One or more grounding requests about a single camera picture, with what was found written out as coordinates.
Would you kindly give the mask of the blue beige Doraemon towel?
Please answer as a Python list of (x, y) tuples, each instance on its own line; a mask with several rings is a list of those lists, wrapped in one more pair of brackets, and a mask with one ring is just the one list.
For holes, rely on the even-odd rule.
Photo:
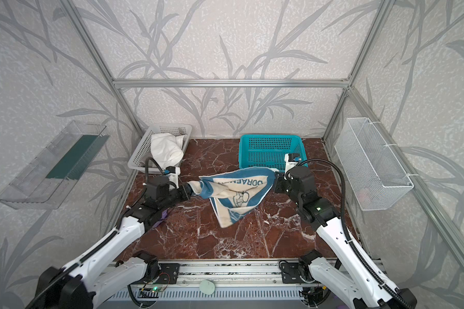
[(221, 228), (228, 228), (253, 211), (272, 189), (278, 169), (248, 167), (188, 184), (195, 195), (211, 202)]

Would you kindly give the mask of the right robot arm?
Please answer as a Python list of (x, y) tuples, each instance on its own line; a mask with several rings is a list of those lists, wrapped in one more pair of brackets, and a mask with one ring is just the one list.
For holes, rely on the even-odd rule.
[(288, 163), (276, 177), (275, 192), (287, 194), (296, 203), (301, 219), (328, 244), (345, 270), (341, 272), (321, 253), (312, 251), (299, 259), (301, 278), (319, 282), (349, 308), (415, 308), (414, 294), (398, 288), (353, 238), (345, 204), (337, 209), (318, 195), (314, 174), (306, 164)]

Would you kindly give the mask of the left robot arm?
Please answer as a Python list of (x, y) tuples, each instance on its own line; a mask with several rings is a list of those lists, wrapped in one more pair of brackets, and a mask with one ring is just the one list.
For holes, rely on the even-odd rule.
[(177, 185), (167, 176), (147, 180), (146, 189), (121, 213), (107, 235), (60, 269), (50, 267), (40, 275), (28, 308), (97, 308), (123, 287), (158, 279), (158, 259), (144, 251), (113, 270), (106, 268), (133, 242), (166, 219), (172, 207), (194, 195), (191, 185)]

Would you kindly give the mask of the grey plastic basket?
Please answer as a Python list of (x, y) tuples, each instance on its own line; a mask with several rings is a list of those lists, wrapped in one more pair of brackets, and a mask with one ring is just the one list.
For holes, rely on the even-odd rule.
[(193, 127), (189, 124), (162, 123), (148, 127), (128, 162), (130, 169), (144, 172), (145, 158), (149, 155), (162, 169), (179, 167)]

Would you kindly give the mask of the teal plastic basket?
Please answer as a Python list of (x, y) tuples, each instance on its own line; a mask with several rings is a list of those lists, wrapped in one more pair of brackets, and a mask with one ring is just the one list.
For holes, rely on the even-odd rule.
[(269, 167), (284, 171), (285, 155), (298, 153), (301, 161), (307, 160), (302, 139), (296, 135), (243, 135), (239, 143), (240, 169)]

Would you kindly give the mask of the white crumpled towel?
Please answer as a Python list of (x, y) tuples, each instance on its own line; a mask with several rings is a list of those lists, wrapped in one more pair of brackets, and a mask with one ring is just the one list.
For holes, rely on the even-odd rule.
[(151, 136), (150, 151), (154, 160), (162, 168), (176, 166), (184, 157), (185, 135), (158, 133)]

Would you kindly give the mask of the pale green round disc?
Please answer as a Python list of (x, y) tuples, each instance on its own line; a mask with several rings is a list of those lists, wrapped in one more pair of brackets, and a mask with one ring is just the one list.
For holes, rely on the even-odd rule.
[(200, 282), (199, 290), (206, 296), (211, 296), (215, 293), (216, 286), (215, 283), (210, 280), (203, 280)]

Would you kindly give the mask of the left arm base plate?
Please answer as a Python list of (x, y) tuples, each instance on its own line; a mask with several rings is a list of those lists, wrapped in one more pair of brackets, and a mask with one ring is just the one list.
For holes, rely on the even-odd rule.
[(148, 281), (150, 284), (176, 285), (179, 277), (179, 263), (159, 263), (156, 275)]

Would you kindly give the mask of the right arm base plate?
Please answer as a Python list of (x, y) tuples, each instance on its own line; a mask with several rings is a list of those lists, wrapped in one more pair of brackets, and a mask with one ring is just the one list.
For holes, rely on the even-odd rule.
[(286, 260), (278, 262), (282, 283), (284, 284), (303, 284), (304, 281), (300, 276), (299, 263)]

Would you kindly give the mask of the clear acrylic wall shelf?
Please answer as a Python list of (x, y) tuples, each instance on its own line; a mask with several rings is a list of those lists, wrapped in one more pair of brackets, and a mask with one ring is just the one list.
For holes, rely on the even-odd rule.
[(58, 209), (108, 138), (105, 125), (71, 121), (0, 192), (0, 202), (16, 210)]

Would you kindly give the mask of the aluminium rail frame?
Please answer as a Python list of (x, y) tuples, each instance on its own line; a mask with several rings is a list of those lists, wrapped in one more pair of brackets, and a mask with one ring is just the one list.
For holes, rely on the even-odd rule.
[[(208, 263), (203, 265), (198, 264), (196, 266), (190, 263), (185, 263), (180, 266), (177, 283), (188, 281), (189, 276), (212, 276), (225, 282), (236, 279), (247, 283), (262, 283), (267, 280), (272, 281), (274, 279), (279, 279), (282, 282), (280, 269), (278, 265), (274, 265), (272, 261), (249, 261), (239, 264)], [(303, 284), (305, 285), (313, 285), (315, 283), (320, 284), (319, 282), (311, 279), (303, 281)]]

